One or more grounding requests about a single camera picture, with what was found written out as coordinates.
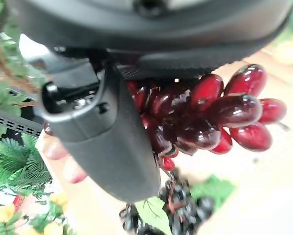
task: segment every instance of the artificial plant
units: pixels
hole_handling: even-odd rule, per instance
[[[23,146],[13,139],[0,141],[0,191],[40,198],[52,178],[35,148],[37,138],[22,135]]]

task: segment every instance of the artificial grape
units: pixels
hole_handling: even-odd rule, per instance
[[[167,116],[178,116],[188,107],[191,91],[187,84],[173,83],[160,91],[150,110],[152,116],[162,120]]]
[[[175,168],[175,163],[173,162],[172,159],[167,158],[167,157],[162,157],[162,159],[163,159],[163,164],[162,164],[161,168],[163,170],[171,171]]]
[[[190,117],[177,127],[178,140],[191,147],[213,149],[220,142],[221,132],[216,125],[200,117]]]
[[[263,114],[258,120],[264,125],[269,125],[280,121],[287,113],[287,106],[278,99],[261,99],[260,103],[263,107]]]
[[[179,151],[174,146],[172,146],[172,149],[168,153],[165,154],[165,157],[175,158],[178,154],[179,154]]]
[[[160,92],[160,85],[153,83],[150,85],[149,92],[148,92],[148,97],[146,100],[145,104],[145,111],[149,111],[154,103],[155,98]]]
[[[123,218],[128,217],[129,214],[130,214],[130,213],[128,212],[127,209],[123,209],[123,210],[120,211],[120,213],[119,213],[119,217],[123,219]]]
[[[132,96],[132,98],[135,102],[135,105],[140,112],[143,111],[143,109],[145,107],[147,96],[148,96],[147,86],[141,86],[137,90],[136,94]]]
[[[48,122],[44,122],[44,132],[50,136],[54,136],[52,128],[50,127]]]
[[[228,134],[224,128],[220,128],[221,131],[221,138],[220,143],[214,149],[210,150],[210,152],[215,154],[224,154],[229,152],[232,149],[232,139],[231,136]]]
[[[192,90],[190,106],[196,111],[208,108],[224,90],[224,82],[215,74],[203,76]]]
[[[196,147],[190,146],[188,143],[186,143],[181,138],[177,138],[176,142],[174,143],[174,146],[176,149],[178,149],[180,152],[193,156],[197,152]]]
[[[172,149],[172,143],[163,136],[163,127],[157,120],[147,114],[141,116],[145,129],[153,147],[153,151],[158,155],[165,155]]]
[[[180,169],[179,168],[175,168],[173,171],[170,172],[170,175],[172,176],[172,178],[177,181],[179,179],[180,176]]]
[[[135,96],[135,94],[137,93],[137,90],[138,90],[137,82],[127,81],[127,87],[128,87],[128,90],[129,90],[131,96]]]
[[[205,212],[212,213],[214,211],[215,201],[210,197],[200,197],[199,199],[197,199],[196,204]]]
[[[196,208],[196,214],[197,214],[197,218],[199,219],[201,223],[206,221],[209,218],[209,213],[207,211],[204,211],[200,207]]]
[[[260,65],[247,65],[238,70],[225,87],[224,95],[247,93],[258,96],[267,81],[267,73]]]
[[[172,235],[181,235],[181,223],[178,220],[178,216],[175,216],[174,218],[174,224],[172,225],[171,229]]]
[[[166,140],[171,142],[175,142],[177,140],[176,126],[180,120],[182,119],[177,117],[167,117],[162,120],[162,127],[164,128],[163,135]]]
[[[254,152],[262,152],[271,147],[272,137],[269,130],[261,123],[230,128],[230,134],[240,146]]]
[[[260,102],[248,94],[218,98],[208,109],[208,117],[218,125],[237,128],[251,125],[262,114]]]
[[[123,229],[126,231],[131,231],[134,228],[133,217],[126,219],[122,225]]]

